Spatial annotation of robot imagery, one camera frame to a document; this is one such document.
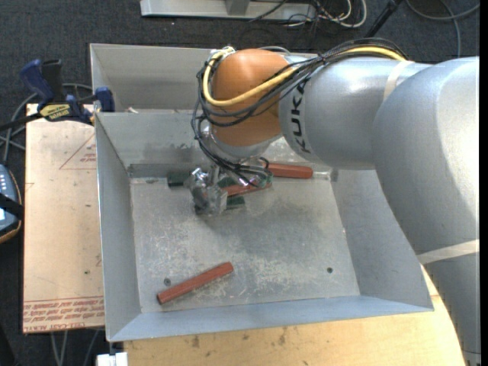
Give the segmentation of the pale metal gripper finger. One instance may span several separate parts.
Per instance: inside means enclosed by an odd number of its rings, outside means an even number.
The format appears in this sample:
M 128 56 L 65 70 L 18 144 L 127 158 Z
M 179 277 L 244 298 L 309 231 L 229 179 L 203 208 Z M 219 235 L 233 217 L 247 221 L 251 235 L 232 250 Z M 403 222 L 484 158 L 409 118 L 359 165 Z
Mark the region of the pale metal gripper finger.
M 200 167 L 193 170 L 185 179 L 184 186 L 189 190 L 205 189 L 208 183 L 208 174 Z
M 219 186 L 195 188 L 192 191 L 197 214 L 218 215 L 227 207 L 227 191 Z

